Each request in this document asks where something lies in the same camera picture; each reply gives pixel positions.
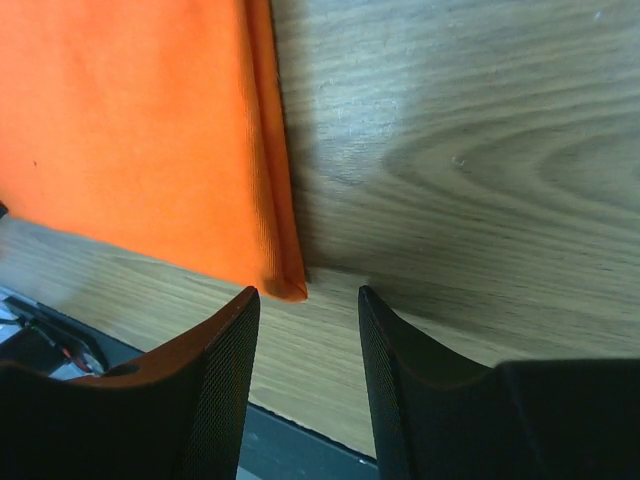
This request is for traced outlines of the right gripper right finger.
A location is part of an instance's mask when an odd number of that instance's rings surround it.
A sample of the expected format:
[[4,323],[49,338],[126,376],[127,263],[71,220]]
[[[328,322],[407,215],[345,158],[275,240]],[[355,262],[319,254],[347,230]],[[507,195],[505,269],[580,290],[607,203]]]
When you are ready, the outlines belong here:
[[381,478],[545,478],[504,368],[444,346],[369,286],[358,318]]

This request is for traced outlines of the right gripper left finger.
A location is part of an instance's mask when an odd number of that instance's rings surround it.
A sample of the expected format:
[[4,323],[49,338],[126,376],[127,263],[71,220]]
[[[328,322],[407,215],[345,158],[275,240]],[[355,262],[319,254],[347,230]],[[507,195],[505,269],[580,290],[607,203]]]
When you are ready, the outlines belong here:
[[107,367],[99,344],[14,297],[1,345],[5,479],[232,479],[260,320],[242,290],[161,346]]

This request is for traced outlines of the orange t shirt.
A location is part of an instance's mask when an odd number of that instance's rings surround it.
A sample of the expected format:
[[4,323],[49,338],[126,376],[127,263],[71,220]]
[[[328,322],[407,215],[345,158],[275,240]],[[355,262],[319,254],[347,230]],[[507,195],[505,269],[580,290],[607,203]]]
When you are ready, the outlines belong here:
[[267,1],[5,1],[1,203],[307,296]]

